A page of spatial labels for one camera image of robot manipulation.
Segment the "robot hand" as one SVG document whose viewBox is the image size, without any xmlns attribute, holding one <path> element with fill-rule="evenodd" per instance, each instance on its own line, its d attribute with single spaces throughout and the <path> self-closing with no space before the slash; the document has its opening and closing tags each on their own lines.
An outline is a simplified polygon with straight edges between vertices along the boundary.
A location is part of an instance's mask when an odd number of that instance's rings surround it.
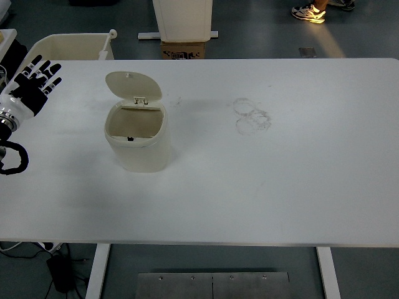
<svg viewBox="0 0 399 299">
<path fill-rule="evenodd" d="M 1 92 L 1 122 L 16 130 L 24 120 L 36 116 L 61 83 L 56 75 L 60 69 L 61 64 L 43 61 L 41 55 L 29 62 Z"/>
</svg>

